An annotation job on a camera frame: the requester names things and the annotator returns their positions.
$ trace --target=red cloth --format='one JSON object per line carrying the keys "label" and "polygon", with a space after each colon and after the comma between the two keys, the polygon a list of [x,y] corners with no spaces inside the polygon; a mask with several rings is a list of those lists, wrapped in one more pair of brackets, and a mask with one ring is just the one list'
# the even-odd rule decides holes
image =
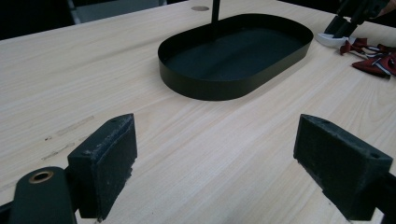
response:
{"label": "red cloth", "polygon": [[396,76],[396,52],[382,58],[371,58],[362,62],[353,63],[352,66],[377,77],[390,78]]}
{"label": "red cloth", "polygon": [[390,78],[396,76],[396,48],[377,45],[367,45],[367,38],[357,38],[353,44],[346,41],[340,48],[341,55],[355,53],[366,60],[353,63],[352,66],[374,76]]}

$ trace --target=table hole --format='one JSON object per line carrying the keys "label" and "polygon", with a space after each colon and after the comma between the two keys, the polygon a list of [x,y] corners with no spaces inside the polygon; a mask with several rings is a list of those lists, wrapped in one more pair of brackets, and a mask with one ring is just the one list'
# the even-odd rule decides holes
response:
{"label": "table hole", "polygon": [[208,11],[209,7],[198,6],[198,7],[192,7],[191,9],[194,11]]}

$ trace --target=wood grain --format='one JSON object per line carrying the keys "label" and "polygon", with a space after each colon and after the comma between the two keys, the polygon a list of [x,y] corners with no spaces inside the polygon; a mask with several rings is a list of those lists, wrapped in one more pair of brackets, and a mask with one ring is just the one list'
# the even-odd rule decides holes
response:
{"label": "wood grain", "polygon": [[[161,81],[157,49],[209,23],[210,10],[191,8],[211,3],[0,41],[0,204],[23,175],[66,167],[68,153],[105,121],[134,113],[138,158],[104,223],[348,223],[292,157],[298,120],[328,119],[394,158],[395,78],[364,74],[350,66],[359,58],[314,40],[303,60],[247,96],[178,95]],[[314,34],[333,17],[273,0],[221,1],[221,19],[242,13],[289,18]],[[366,22],[354,35],[396,46],[386,26]]]}

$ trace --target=black rod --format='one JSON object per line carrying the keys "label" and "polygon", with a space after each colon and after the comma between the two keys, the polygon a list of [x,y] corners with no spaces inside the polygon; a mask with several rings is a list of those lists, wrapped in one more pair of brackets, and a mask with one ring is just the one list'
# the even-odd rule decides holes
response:
{"label": "black rod", "polygon": [[216,40],[218,37],[219,9],[220,9],[220,0],[213,0],[213,8],[212,8],[213,40]]}
{"label": "black rod", "polygon": [[213,0],[212,24],[219,20],[220,0]]}

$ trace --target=wooden table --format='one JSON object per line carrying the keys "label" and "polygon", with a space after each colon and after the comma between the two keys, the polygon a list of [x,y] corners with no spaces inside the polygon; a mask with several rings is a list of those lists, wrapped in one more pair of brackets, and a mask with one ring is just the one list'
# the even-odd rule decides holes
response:
{"label": "wooden table", "polygon": [[[395,78],[356,70],[357,56],[313,40],[303,60],[247,96],[192,100],[163,84],[157,49],[210,22],[195,6],[211,1],[0,42],[0,204],[23,175],[66,167],[105,121],[134,113],[138,158],[104,223],[348,223],[292,157],[298,120],[328,119],[396,158]],[[274,0],[221,2],[221,19],[242,13],[289,18],[314,34],[333,17]],[[366,22],[354,35],[396,46],[386,26]]]}

